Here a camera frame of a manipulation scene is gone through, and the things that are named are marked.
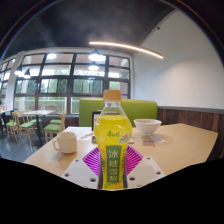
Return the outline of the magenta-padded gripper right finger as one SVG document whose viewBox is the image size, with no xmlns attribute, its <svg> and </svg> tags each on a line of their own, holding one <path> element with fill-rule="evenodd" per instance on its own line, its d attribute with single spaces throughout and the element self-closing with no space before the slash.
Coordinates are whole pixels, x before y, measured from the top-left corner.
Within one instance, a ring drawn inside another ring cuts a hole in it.
<svg viewBox="0 0 224 224">
<path fill-rule="evenodd" d="M 127 148 L 125 175 L 127 189 L 143 187 L 165 176 L 151 156 L 143 156 L 131 146 Z"/>
</svg>

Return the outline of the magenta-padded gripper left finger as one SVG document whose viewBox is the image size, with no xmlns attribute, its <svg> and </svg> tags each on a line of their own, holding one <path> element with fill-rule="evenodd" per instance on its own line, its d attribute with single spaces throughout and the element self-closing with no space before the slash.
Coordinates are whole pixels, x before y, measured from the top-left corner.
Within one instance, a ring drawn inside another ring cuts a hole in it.
<svg viewBox="0 0 224 224">
<path fill-rule="evenodd" d="M 83 158 L 75 158 L 62 174 L 62 178 L 84 188 L 97 189 L 100 169 L 99 149 L 95 147 Z"/>
</svg>

